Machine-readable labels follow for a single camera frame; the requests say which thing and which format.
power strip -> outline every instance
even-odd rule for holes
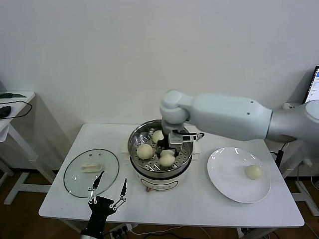
[[[136,228],[139,224],[137,223],[133,223],[133,224],[130,224],[130,223],[122,223],[122,224],[119,224],[118,226],[112,228],[109,232],[109,235],[111,236],[111,239],[119,239],[120,237],[117,236],[117,238],[114,238],[113,235],[112,235],[112,232],[117,232],[118,229],[122,230],[122,238],[124,238],[124,235],[125,235],[125,232],[123,231],[123,227],[126,226],[128,228],[128,232],[131,231],[133,228]]]

glass lid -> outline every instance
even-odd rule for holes
[[[104,171],[96,195],[103,193],[115,181],[119,172],[119,162],[116,156],[105,149],[91,149],[78,155],[67,167],[64,173],[65,189],[73,196],[88,198],[89,187]]]

white table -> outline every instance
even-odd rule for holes
[[[10,91],[9,93],[21,94],[26,96],[25,98],[11,98],[11,99],[0,99],[0,103],[14,102],[14,101],[24,101],[29,103],[35,96],[32,91]],[[1,104],[0,107],[11,106],[11,112],[8,117],[17,116],[24,107],[29,107],[23,102],[18,103],[8,103]],[[52,170],[44,163],[38,159],[38,155],[33,151],[29,144],[21,137],[21,135],[14,129],[10,124],[13,119],[0,119],[0,132],[7,130],[7,133],[18,143],[18,145],[23,149],[25,156],[29,162],[49,181],[53,182],[55,174]],[[12,176],[13,172],[6,167],[5,164],[0,162],[0,169],[4,171],[3,177],[0,179],[0,184],[5,180],[7,176]],[[29,173],[22,173],[7,198],[4,201],[4,204],[11,204],[15,199],[19,191],[24,192],[47,192],[49,187],[48,185],[34,185],[34,184],[24,184],[24,181],[27,179]]]
[[[263,140],[241,142],[206,134],[199,141],[201,154],[197,161],[191,163],[186,179],[172,190],[147,193],[138,181],[128,156],[121,153],[123,143],[136,127],[134,124],[84,124],[42,203],[39,214],[63,220],[89,220],[91,212],[88,199],[69,194],[64,188],[63,175],[68,164],[80,153],[93,148],[104,148],[117,156],[120,170],[114,184],[101,196],[118,199],[124,178],[128,179],[127,202],[108,217],[109,222],[268,228],[253,230],[244,238],[259,238],[278,227],[304,225]],[[193,126],[187,128],[192,132],[198,131]],[[206,164],[210,154],[221,147],[242,148],[263,162],[272,181],[271,191],[264,200],[254,204],[237,203],[226,198],[213,186],[208,178]]]

floor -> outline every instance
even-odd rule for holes
[[[16,173],[12,178],[8,177],[0,187],[0,239],[78,239],[79,235],[66,226],[63,222],[56,219],[42,218],[38,215],[38,210],[45,198],[43,193],[25,193],[20,192],[12,205],[4,205],[3,201],[10,189],[18,179],[20,173]],[[48,184],[48,182],[39,174],[31,173],[27,183]],[[313,196],[317,205],[319,205],[319,191],[316,190],[309,181],[304,181],[310,194]],[[291,192],[298,192],[292,181],[288,181],[288,187]],[[319,234],[319,218],[313,217],[305,203],[297,203],[305,221]],[[106,224],[106,231],[117,224]],[[139,225],[134,229],[136,233],[161,231],[168,229],[168,226]],[[212,239],[237,239],[237,232],[233,228],[205,228]],[[196,227],[183,227],[174,229],[170,232],[183,238],[208,239],[207,235]],[[276,233],[280,239],[315,239],[311,230],[303,226],[301,228],[277,229]],[[143,239],[144,236],[133,235],[129,233],[130,239]],[[161,237],[164,239],[173,239],[172,236]],[[275,234],[271,233],[270,238],[275,239]]]

computer mouse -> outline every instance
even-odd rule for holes
[[[11,106],[4,106],[0,108],[0,119],[8,117],[11,113]]]

